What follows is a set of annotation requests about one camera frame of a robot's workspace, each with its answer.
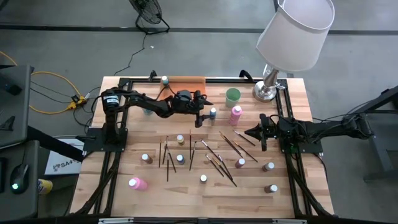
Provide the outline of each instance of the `pink paint bottle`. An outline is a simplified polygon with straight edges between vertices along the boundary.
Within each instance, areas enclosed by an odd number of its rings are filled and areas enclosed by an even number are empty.
[[[243,110],[240,106],[234,106],[231,111],[231,116],[229,117],[230,125],[237,125],[239,118],[243,114]]]
[[[148,188],[148,183],[135,177],[129,181],[129,186],[134,190],[146,190]]]

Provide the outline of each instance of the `silver lamp base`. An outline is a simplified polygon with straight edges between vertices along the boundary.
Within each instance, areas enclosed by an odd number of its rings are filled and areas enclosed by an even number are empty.
[[[268,103],[276,96],[275,86],[265,86],[263,81],[259,81],[253,88],[253,96],[256,100]]]
[[[279,71],[271,66],[265,66],[262,73],[264,81],[257,82],[253,88],[253,96],[256,100],[267,103],[275,98],[278,73]]]

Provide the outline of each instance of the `white lampshade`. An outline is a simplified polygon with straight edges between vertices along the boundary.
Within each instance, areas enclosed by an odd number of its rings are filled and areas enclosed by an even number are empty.
[[[282,72],[311,69],[335,18],[330,0],[278,0],[279,8],[256,48]]]

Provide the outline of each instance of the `fan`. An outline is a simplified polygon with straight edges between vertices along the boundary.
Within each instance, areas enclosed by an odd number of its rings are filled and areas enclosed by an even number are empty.
[[[139,30],[143,31],[148,35],[169,32],[170,26],[163,20],[162,10],[157,0],[129,0],[129,2],[138,12],[138,16],[136,19],[136,27]],[[148,28],[140,27],[138,25],[138,20],[140,18],[145,19],[145,21],[147,21],[150,24],[159,24],[160,22],[163,22],[164,24],[166,24],[167,29],[149,32]]]

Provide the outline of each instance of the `table lamp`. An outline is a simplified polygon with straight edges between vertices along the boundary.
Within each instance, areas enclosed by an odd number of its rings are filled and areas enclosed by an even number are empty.
[[[316,64],[335,18],[331,0],[278,0],[278,5],[256,46],[267,65],[253,95],[263,102],[276,96],[279,71],[301,72]]]

